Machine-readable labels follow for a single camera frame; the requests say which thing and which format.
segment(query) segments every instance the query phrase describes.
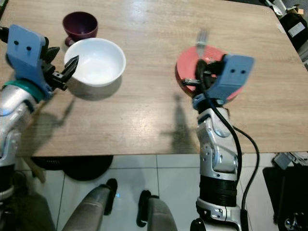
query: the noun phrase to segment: white tile floor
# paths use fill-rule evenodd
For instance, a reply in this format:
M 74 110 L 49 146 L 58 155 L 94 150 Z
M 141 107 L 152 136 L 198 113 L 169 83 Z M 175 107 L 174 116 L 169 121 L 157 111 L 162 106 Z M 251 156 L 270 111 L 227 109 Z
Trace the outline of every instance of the white tile floor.
M 260 168 L 246 200 L 251 231 L 278 231 L 272 222 L 273 209 L 262 174 L 264 167 L 271 166 L 273 156 L 261 154 Z M 255 154 L 245 154 L 243 157 L 238 186 L 239 202 L 255 161 Z M 104 216 L 101 230 L 145 231 L 146 228 L 139 228 L 135 223 L 139 195 L 144 189 L 158 194 L 168 204 L 179 231 L 189 231 L 191 221 L 198 217 L 195 208 L 200 178 L 197 154 L 115 156 L 110 170 L 99 179 L 89 182 L 75 181 L 61 171 L 46 171 L 47 181 L 40 184 L 32 178 L 21 160 L 18 160 L 16 168 L 25 171 L 32 187 L 46 197 L 57 231 L 62 230 L 83 197 L 109 178 L 117 179 L 118 191 L 113 211 L 111 215 Z

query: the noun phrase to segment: fork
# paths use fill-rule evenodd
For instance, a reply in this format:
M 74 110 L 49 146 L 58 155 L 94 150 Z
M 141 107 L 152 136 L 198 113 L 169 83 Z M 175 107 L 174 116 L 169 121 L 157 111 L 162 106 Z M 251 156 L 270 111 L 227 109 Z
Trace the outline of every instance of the fork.
M 199 59 L 201 59 L 202 56 L 204 55 L 205 46 L 207 42 L 207 35 L 208 35 L 208 32 L 204 29 L 201 29 L 198 34 L 196 48 L 197 48 L 197 54 L 199 56 Z

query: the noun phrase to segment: black cable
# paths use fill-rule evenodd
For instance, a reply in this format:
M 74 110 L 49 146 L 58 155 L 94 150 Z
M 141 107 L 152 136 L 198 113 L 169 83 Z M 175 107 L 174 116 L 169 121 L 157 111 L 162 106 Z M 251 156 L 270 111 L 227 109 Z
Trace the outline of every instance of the black cable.
M 237 182 L 236 184 L 238 184 L 239 180 L 240 180 L 240 176 L 241 176 L 241 171 L 242 171 L 242 150 L 241 150 L 241 145 L 240 145 L 240 141 L 239 138 L 237 137 L 233 127 L 229 124 L 229 122 L 223 117 L 223 115 L 219 112 L 219 110 L 217 110 L 216 106 L 213 104 L 211 98 L 208 96 L 207 92 L 206 92 L 206 87 L 205 87 L 205 83 L 204 83 L 204 76 L 203 76 L 203 71 L 201 71 L 200 73 L 200 82 L 201 82 L 201 89 L 202 89 L 202 93 L 207 101 L 207 103 L 209 104 L 209 106 L 211 107 L 211 109 L 214 111 L 214 113 L 217 115 L 217 117 L 221 120 L 221 122 L 227 127 L 227 129 L 230 131 L 231 135 L 234 138 L 234 142 L 235 142 L 235 146 L 236 146 L 236 150 L 237 150 L 237 158 L 238 158 L 238 166 L 237 166 Z
M 260 152 L 259 152 L 259 149 L 258 149 L 258 146 L 256 144 L 256 142 L 247 134 L 245 133 L 244 131 L 238 129 L 237 127 L 233 126 L 234 130 L 238 131 L 239 133 L 243 134 L 244 136 L 246 136 L 250 142 L 252 143 L 252 145 L 254 146 L 255 150 L 256 150 L 256 154 L 257 154 L 257 161 L 256 161 L 256 166 L 255 166 L 255 170 L 254 172 L 252 173 L 251 175 L 251 178 L 245 188 L 245 191 L 244 191 L 244 194 L 243 194 L 243 198 L 242 198 L 242 210 L 245 210 L 245 204 L 246 204 L 246 197 L 247 197 L 247 194 L 248 194 L 248 191 L 249 191 L 249 188 L 252 184 L 252 182 L 254 181 L 254 178 L 257 174 L 257 171 L 258 171 L 258 168 L 259 168 L 259 163 L 260 163 Z

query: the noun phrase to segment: wooden table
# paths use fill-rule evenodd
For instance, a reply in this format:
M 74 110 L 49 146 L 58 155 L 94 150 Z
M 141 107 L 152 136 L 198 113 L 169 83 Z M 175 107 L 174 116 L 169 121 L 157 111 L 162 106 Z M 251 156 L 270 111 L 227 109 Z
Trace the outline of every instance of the wooden table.
M 197 112 L 174 78 L 182 50 L 199 28 L 209 44 L 250 55 L 256 64 L 244 91 L 231 103 L 231 121 L 261 152 L 308 150 L 308 74 L 279 21 L 266 7 L 220 0 L 10 0 L 2 25 L 19 24 L 47 36 L 61 51 L 63 17 L 86 11 L 99 21 L 99 38 L 125 52 L 122 78 L 108 88 L 57 92 L 23 135 L 20 156 L 196 153 Z M 1 81 L 12 77 L 1 45 Z M 244 152 L 253 146 L 240 136 Z

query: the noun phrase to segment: purple cup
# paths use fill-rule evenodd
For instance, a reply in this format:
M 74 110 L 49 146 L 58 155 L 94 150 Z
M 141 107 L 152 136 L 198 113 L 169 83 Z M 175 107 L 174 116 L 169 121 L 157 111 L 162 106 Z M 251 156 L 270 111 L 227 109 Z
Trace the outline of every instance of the purple cup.
M 68 35 L 65 39 L 65 44 L 69 47 L 79 40 L 95 38 L 98 22 L 90 13 L 73 12 L 64 17 L 63 27 Z

